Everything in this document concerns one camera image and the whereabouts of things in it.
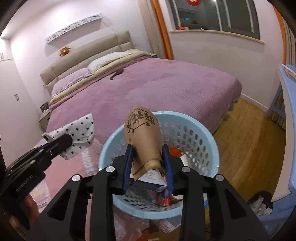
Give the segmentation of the person's left hand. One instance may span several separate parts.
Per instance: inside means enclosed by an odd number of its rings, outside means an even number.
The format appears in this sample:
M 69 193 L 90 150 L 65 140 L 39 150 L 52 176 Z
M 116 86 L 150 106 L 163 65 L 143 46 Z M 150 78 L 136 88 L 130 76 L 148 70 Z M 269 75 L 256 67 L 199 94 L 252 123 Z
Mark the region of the person's left hand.
M 25 220 L 19 221 L 17 217 L 10 214 L 8 220 L 20 235 L 24 235 L 38 219 L 40 213 L 36 201 L 30 194 L 20 202 L 19 209 L 20 213 L 25 215 Z

